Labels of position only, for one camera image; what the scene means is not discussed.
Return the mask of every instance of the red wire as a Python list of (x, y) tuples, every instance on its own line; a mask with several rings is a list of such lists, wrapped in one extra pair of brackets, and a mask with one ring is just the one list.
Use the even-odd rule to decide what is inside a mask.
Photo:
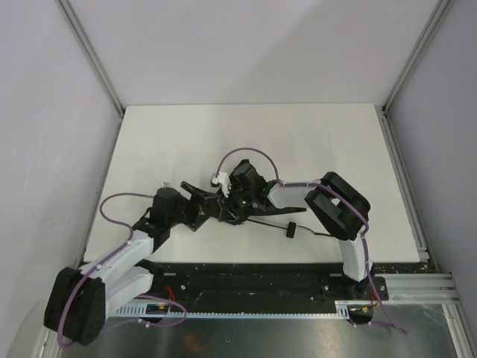
[(169, 285), (167, 285), (165, 287), (165, 289), (167, 289), (167, 291), (169, 292), (169, 297), (172, 298), (172, 300), (175, 302), (176, 301), (176, 296), (175, 296), (174, 292), (172, 291), (172, 288)]
[(376, 300), (376, 295), (374, 294), (374, 291), (371, 291), (371, 297), (372, 297), (373, 301), (376, 301), (376, 303), (373, 304), (372, 307), (376, 307), (379, 304), (379, 302)]

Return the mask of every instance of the robotic arm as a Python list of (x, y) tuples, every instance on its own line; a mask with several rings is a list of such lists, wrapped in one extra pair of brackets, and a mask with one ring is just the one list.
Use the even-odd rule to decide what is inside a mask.
[[(214, 174), (211, 184), (219, 187), (217, 192), (205, 192), (182, 182), (180, 186), (191, 194), (190, 199), (171, 187), (160, 188), (152, 207), (133, 226), (132, 239), (77, 270), (62, 270), (46, 307), (44, 325), (56, 331), (63, 325), (67, 338), (82, 345), (91, 343), (118, 308), (161, 285), (154, 282), (155, 272), (147, 261), (144, 264), (144, 259), (170, 237), (177, 224), (196, 231), (209, 218), (238, 225), (249, 216), (299, 213), (307, 207), (339, 240), (345, 279), (355, 289), (364, 291), (367, 284), (363, 244), (359, 239), (361, 219), (343, 202), (335, 203), (329, 192), (338, 193), (366, 220), (370, 204), (339, 175), (328, 172), (320, 180), (303, 183), (266, 181), (248, 160), (243, 160), (230, 175)], [(71, 297), (76, 286), (81, 288)], [(65, 305), (71, 298), (64, 317)]]

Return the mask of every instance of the black cable end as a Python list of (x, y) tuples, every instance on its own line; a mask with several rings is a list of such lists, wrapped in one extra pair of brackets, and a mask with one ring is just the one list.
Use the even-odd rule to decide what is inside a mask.
[(289, 222), (288, 227), (286, 228), (286, 237), (293, 239), (295, 237), (295, 231), (297, 229), (296, 222)]

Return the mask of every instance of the reflective metal surface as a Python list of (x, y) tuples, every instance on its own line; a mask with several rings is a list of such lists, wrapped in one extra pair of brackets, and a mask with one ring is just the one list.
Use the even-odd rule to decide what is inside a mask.
[[(385, 327), (354, 329), (342, 320), (196, 318), (165, 329), (124, 325), (89, 347), (75, 345), (62, 357), (457, 357), (440, 305), (389, 309), (407, 336)], [(374, 320), (383, 319), (378, 310)], [(110, 319), (108, 324), (119, 320)]]

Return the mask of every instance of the white platform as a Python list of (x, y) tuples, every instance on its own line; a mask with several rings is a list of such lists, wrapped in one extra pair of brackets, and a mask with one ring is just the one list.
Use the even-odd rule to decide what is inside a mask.
[[(104, 186), (117, 192), (153, 195), (167, 181), (209, 189), (220, 159), (251, 146), (269, 154), (283, 180), (311, 180), (337, 172), (371, 203), (368, 242), (375, 262), (417, 262), (411, 227), (388, 150), (372, 104), (258, 104), (129, 107)], [(239, 152), (228, 172), (248, 158), (267, 180), (270, 163)], [(151, 205), (143, 198), (116, 198), (106, 207), (114, 219), (133, 224)], [(323, 230), (309, 210), (267, 221), (293, 220)], [(123, 227), (96, 216), (84, 259), (94, 260), (127, 235)], [(180, 225), (149, 260), (165, 262), (329, 263), (341, 261), (336, 239), (297, 229), (294, 239), (254, 223), (231, 226), (210, 219), (196, 233)]]

